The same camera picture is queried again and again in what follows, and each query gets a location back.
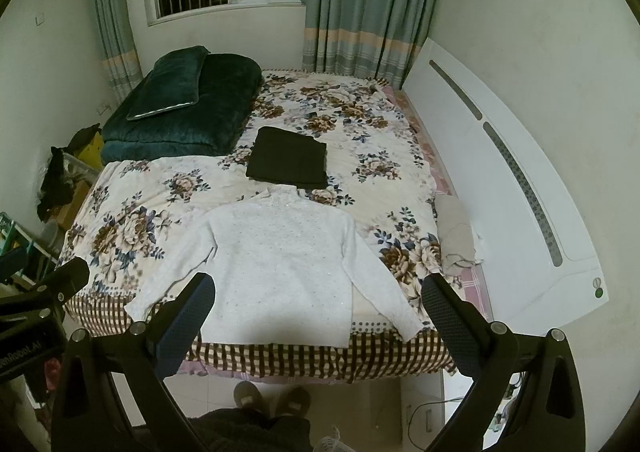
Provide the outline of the green striped curtain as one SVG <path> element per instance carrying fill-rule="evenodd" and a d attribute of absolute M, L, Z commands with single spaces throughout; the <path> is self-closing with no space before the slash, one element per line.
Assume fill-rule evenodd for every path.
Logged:
<path fill-rule="evenodd" d="M 142 81 L 126 0 L 90 0 L 101 62 L 118 103 Z"/>
<path fill-rule="evenodd" d="M 431 27 L 436 0 L 306 0 L 305 71 L 382 78 L 398 89 Z"/>

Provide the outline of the dark green pillow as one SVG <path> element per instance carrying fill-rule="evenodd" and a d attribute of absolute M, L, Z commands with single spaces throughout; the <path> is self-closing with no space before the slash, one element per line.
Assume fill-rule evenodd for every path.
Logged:
<path fill-rule="evenodd" d="M 205 47 L 193 46 L 159 58 L 145 77 L 127 120 L 143 120 L 198 102 L 201 71 L 209 55 Z"/>

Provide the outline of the folded dark green garment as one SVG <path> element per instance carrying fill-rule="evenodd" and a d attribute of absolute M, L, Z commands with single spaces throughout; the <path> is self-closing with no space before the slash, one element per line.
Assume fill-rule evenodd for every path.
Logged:
<path fill-rule="evenodd" d="M 328 186 L 326 144 L 293 131 L 262 127 L 245 175 L 256 181 L 304 190 L 324 189 Z"/>

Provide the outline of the green striped left curtain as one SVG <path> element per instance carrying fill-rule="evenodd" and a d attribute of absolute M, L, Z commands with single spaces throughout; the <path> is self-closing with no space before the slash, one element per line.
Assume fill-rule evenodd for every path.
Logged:
<path fill-rule="evenodd" d="M 126 0 L 90 0 L 101 62 L 118 103 L 142 81 Z"/>

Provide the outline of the white knit sweater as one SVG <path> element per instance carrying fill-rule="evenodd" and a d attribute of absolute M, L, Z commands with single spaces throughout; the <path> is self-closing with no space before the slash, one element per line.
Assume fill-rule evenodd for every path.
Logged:
<path fill-rule="evenodd" d="M 195 273 L 215 283 L 204 342 L 345 348 L 359 293 L 403 340 L 423 324 L 397 280 L 347 212 L 292 186 L 217 207 L 169 251 L 125 307 L 142 321 L 171 287 Z"/>

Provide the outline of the floral bed sheet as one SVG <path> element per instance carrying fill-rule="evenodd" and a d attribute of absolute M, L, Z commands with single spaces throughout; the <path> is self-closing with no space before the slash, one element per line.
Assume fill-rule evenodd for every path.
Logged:
<path fill-rule="evenodd" d="M 480 301 L 477 272 L 451 261 L 452 192 L 399 92 L 268 71 L 230 154 L 103 169 L 66 233 L 62 261 L 90 271 L 66 309 L 114 335 L 203 271 L 216 300 L 190 372 L 340 383 L 449 372 L 420 289 L 442 272 Z"/>

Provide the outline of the dark green folded quilt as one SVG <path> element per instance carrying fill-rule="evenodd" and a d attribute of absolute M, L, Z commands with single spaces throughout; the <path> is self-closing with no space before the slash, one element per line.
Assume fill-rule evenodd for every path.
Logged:
<path fill-rule="evenodd" d="M 137 105 L 156 105 L 138 85 L 102 128 L 103 164 L 187 155 L 223 156 L 232 152 L 262 86 L 262 68 L 247 56 L 206 56 L 198 100 L 182 108 L 136 120 Z"/>

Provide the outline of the cluttered side shelf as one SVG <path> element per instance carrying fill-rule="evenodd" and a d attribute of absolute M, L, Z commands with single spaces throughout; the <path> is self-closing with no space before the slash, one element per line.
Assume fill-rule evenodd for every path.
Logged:
<path fill-rule="evenodd" d="M 67 146 L 50 149 L 36 201 L 43 223 L 30 234 L 6 212 L 1 214 L 1 283 L 28 290 L 61 262 L 66 232 L 70 230 L 102 168 L 102 129 L 82 128 Z"/>

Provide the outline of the grey slipper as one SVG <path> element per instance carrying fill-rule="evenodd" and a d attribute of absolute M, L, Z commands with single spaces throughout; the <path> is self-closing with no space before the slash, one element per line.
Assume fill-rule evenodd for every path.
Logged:
<path fill-rule="evenodd" d="M 233 398 L 238 409 L 251 409 L 266 412 L 265 399 L 259 389 L 251 382 L 243 380 L 235 385 Z"/>
<path fill-rule="evenodd" d="M 302 386 L 287 391 L 278 401 L 275 416 L 305 418 L 311 405 L 311 396 Z"/>

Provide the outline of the right grey slipper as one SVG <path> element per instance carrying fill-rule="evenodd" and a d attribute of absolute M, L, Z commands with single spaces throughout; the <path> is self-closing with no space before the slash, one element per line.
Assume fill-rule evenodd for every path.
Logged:
<path fill-rule="evenodd" d="M 287 391 L 278 401 L 275 416 L 305 418 L 311 405 L 311 396 L 302 386 Z"/>

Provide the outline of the white bed headboard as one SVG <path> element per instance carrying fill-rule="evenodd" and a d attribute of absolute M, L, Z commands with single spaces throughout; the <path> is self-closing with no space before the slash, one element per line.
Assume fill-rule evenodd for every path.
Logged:
<path fill-rule="evenodd" d="M 480 239 L 492 315 L 544 334 L 604 306 L 608 287 L 584 220 L 510 108 L 434 40 L 402 89 Z"/>

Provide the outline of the green striped right curtain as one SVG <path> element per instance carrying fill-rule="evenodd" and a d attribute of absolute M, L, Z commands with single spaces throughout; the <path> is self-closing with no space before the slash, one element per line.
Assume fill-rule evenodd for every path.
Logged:
<path fill-rule="evenodd" d="M 306 0 L 305 71 L 382 78 L 398 89 L 431 27 L 436 0 Z"/>

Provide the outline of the left grey slipper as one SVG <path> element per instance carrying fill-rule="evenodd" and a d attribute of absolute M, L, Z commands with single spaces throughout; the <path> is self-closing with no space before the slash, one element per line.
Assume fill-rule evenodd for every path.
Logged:
<path fill-rule="evenodd" d="M 266 412 L 265 399 L 259 389 L 251 382 L 243 380 L 235 385 L 233 398 L 238 409 L 251 409 Z"/>

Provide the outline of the beige crumpled cloth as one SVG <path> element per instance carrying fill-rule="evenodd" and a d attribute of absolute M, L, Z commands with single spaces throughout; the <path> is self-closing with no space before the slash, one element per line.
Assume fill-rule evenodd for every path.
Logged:
<path fill-rule="evenodd" d="M 437 235 L 442 271 L 447 276 L 461 276 L 484 261 L 480 238 L 474 232 L 462 201 L 453 195 L 435 196 Z"/>

